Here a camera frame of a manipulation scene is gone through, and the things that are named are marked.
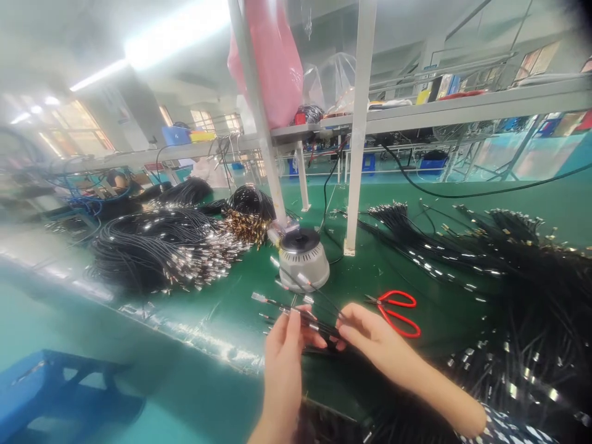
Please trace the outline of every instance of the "green workbench surface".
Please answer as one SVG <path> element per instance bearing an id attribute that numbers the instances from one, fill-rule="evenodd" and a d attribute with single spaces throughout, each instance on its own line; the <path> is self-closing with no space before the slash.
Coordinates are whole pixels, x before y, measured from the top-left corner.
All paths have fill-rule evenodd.
<path id="1" fill-rule="evenodd" d="M 512 183 L 422 185 L 442 194 L 475 193 L 516 186 Z M 390 203 L 394 199 L 407 202 L 410 217 L 413 218 L 421 211 L 420 197 L 424 203 L 459 218 L 452 204 L 464 203 L 475 211 L 508 208 L 540 216 L 547 220 L 543 231 L 547 227 L 550 231 L 552 226 L 558 226 L 558 239 L 586 246 L 592 243 L 588 229 L 588 196 L 591 191 L 587 175 L 524 191 L 462 200 L 437 200 L 407 184 L 365 184 L 361 189 L 360 210 Z M 217 192 L 215 198 L 225 197 L 221 193 L 224 194 Z M 302 203 L 298 186 L 286 186 L 283 193 L 286 207 L 302 215 L 302 225 L 313 227 L 320 224 L 323 215 L 322 186 L 309 188 L 312 206 L 306 213 L 300 211 Z M 330 199 L 327 228 L 342 242 L 347 221 L 332 211 L 335 208 L 346 209 L 348 187 L 328 186 L 327 198 Z M 442 223 L 456 226 L 434 212 L 430 215 L 437 226 Z M 370 217 L 364 217 L 366 221 L 374 223 Z M 416 223 L 421 229 L 432 231 L 425 216 L 417 218 Z M 325 236 L 321 239 L 330 261 L 341 254 L 341 248 L 338 249 Z M 275 315 L 277 310 L 253 301 L 251 294 L 258 292 L 284 303 L 291 303 L 294 297 L 274 282 L 278 271 L 269 257 L 276 257 L 278 253 L 270 246 L 264 246 L 259 251 L 255 247 L 251 248 L 242 261 L 233 264 L 228 277 L 214 282 L 201 292 L 177 290 L 170 296 L 159 293 L 130 298 L 129 295 L 117 294 L 103 285 L 89 282 L 84 276 L 84 268 L 92 261 L 90 253 L 79 248 L 64 250 L 67 243 L 59 235 L 36 228 L 33 235 L 25 232 L 10 239 L 4 238 L 3 243 L 3 257 L 13 265 L 18 264 L 21 269 L 30 270 L 32 265 L 45 258 L 55 257 L 53 261 L 48 260 L 48 264 L 37 267 L 36 272 L 45 280 L 66 288 L 66 293 L 82 295 L 106 305 L 254 377 L 262 374 L 265 341 L 262 332 L 267 330 L 258 313 Z M 331 266 L 331 276 L 323 292 L 330 295 L 336 305 L 344 306 L 348 302 L 363 301 L 364 294 L 376 297 L 391 289 L 406 291 L 417 299 L 416 308 L 401 308 L 400 313 L 421 327 L 421 338 L 412 339 L 410 343 L 426 356 L 442 356 L 470 346 L 482 331 L 491 328 L 489 322 L 494 313 L 490 313 L 490 304 L 476 300 L 470 292 L 436 283 L 414 263 L 389 251 L 371 235 L 358 229 L 355 257 L 345 257 Z M 371 372 L 349 375 L 344 366 L 349 366 L 348 361 L 331 361 L 325 357 L 304 358 L 305 395 L 315 403 L 362 420 L 371 405 L 371 402 L 364 401 L 364 397 L 374 398 L 381 382 L 372 379 Z M 355 397 L 352 396 L 354 391 L 357 392 Z"/>

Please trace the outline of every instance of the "shelf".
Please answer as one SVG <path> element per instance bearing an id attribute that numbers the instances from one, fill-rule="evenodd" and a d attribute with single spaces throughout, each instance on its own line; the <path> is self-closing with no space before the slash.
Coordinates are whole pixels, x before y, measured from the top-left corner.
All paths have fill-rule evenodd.
<path id="1" fill-rule="evenodd" d="M 551 112 L 592 108 L 590 79 L 566 80 L 545 85 L 491 92 L 481 96 L 438 101 L 423 105 L 369 112 L 366 134 L 454 125 Z M 353 116 L 321 120 L 322 128 L 352 125 Z"/>
<path id="2" fill-rule="evenodd" d="M 274 145 L 283 145 L 292 142 L 297 142 L 306 139 L 315 131 L 319 131 L 321 126 L 319 124 L 305 124 L 286 126 L 285 128 L 276 128 L 271 130 L 271 138 Z M 248 134 L 246 136 L 239 136 L 237 141 L 234 140 L 234 149 L 240 153 L 253 151 L 259 149 L 259 140 L 256 134 Z M 120 167 L 141 167 L 148 163 L 155 163 L 156 156 L 158 161 L 165 160 L 179 160 L 182 158 L 202 157 L 208 155 L 212 142 L 199 142 L 193 144 L 185 144 L 178 146 L 171 146 L 163 149 L 158 155 L 159 150 L 145 150 L 127 153 L 117 153 L 109 157 L 83 160 L 78 162 L 75 160 L 61 160 L 59 162 L 53 161 L 44 165 L 45 169 L 52 174 L 73 174 L 84 173 L 86 171 L 109 170 L 111 168 Z"/>

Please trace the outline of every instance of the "fluorescent light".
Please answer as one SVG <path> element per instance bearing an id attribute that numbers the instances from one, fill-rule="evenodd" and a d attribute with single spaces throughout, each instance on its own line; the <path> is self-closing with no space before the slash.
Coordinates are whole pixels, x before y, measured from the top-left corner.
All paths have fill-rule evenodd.
<path id="1" fill-rule="evenodd" d="M 17 123 L 22 122 L 23 120 L 27 120 L 31 115 L 29 113 L 22 113 L 18 115 L 10 124 L 16 125 Z"/>
<path id="2" fill-rule="evenodd" d="M 85 78 L 83 81 L 78 82 L 76 85 L 72 86 L 70 90 L 73 93 L 75 93 L 76 91 L 89 86 L 91 83 L 95 83 L 96 81 L 99 81 L 102 78 L 105 78 L 113 73 L 116 73 L 117 71 L 124 69 L 126 66 L 128 66 L 127 60 L 118 60 L 115 63 L 110 64 L 108 67 L 103 68 L 101 71 L 98 71 L 90 77 Z"/>
<path id="3" fill-rule="evenodd" d="M 49 96 L 45 98 L 45 104 L 46 105 L 59 105 L 60 101 L 58 99 L 56 99 L 55 97 Z"/>
<path id="4" fill-rule="evenodd" d="M 180 9 L 125 43 L 125 57 L 137 70 L 213 35 L 230 22 L 228 2 L 201 0 Z"/>

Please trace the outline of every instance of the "worker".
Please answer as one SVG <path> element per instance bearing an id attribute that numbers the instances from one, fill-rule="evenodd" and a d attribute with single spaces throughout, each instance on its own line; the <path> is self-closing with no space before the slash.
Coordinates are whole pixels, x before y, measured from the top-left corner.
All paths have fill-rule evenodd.
<path id="1" fill-rule="evenodd" d="M 310 311 L 311 306 L 301 309 Z M 356 347 L 394 384 L 415 393 L 438 411 L 460 442 L 478 444 L 553 443 L 545 433 L 513 423 L 504 413 L 483 405 L 426 363 L 378 314 L 351 303 L 342 310 L 348 320 L 337 321 L 342 338 L 337 349 Z M 304 345 L 327 347 L 310 329 L 301 328 L 300 313 L 280 316 L 265 346 L 263 412 L 249 444 L 291 442 L 302 399 L 301 354 Z"/>
<path id="2" fill-rule="evenodd" d="M 124 173 L 118 170 L 110 170 L 105 179 L 117 194 L 126 192 L 128 187 L 131 187 L 129 194 L 135 194 L 142 190 L 142 187 L 138 182 L 128 179 Z"/>

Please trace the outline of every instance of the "scissors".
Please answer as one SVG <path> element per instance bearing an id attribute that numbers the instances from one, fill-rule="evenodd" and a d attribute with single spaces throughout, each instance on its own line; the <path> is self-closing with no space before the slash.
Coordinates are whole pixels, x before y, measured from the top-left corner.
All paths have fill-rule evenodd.
<path id="1" fill-rule="evenodd" d="M 389 299 L 389 296 L 392 296 L 392 295 L 404 296 L 410 302 L 401 302 L 401 301 Z M 404 317 L 394 311 L 390 311 L 385 308 L 385 304 L 387 304 L 387 303 L 392 304 L 392 305 L 403 306 L 403 307 L 410 307 L 410 308 L 415 307 L 415 306 L 417 306 L 417 301 L 415 301 L 415 298 L 413 296 L 411 296 L 410 294 L 407 294 L 405 292 L 398 291 L 398 290 L 388 291 L 385 294 L 383 294 L 382 296 L 380 296 L 378 299 L 373 298 L 369 295 L 365 295 L 365 296 L 368 298 L 366 303 L 378 306 L 378 309 L 382 313 L 382 316 L 384 316 L 384 318 L 387 320 L 389 325 L 391 327 L 393 327 L 401 336 L 405 336 L 407 338 L 418 338 L 421 336 L 421 330 L 415 322 L 413 322 L 410 319 L 407 319 L 406 317 Z M 389 315 L 403 321 L 406 324 L 409 324 L 411 327 L 413 327 L 415 332 L 414 333 L 407 333 L 407 332 L 401 330 L 399 327 L 397 327 L 393 323 L 393 321 L 390 320 Z"/>

